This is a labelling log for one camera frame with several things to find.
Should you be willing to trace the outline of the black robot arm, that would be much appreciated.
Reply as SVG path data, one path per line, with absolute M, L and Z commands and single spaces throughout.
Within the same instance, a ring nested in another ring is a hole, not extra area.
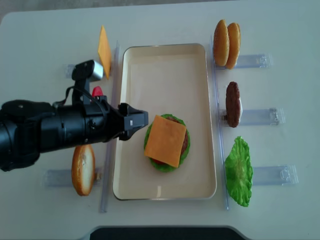
M 148 123 L 148 112 L 127 103 L 114 108 L 106 96 L 57 108 L 47 102 L 9 101 L 0 110 L 0 169 L 30 167 L 42 153 L 116 138 L 127 141 Z

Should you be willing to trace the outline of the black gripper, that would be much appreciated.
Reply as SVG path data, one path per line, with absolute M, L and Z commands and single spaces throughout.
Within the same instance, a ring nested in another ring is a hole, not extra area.
M 93 97 L 85 106 L 85 143 L 106 143 L 118 138 L 128 141 L 137 131 L 149 124 L 147 111 L 135 109 L 128 103 L 117 108 L 107 102 L 106 96 Z

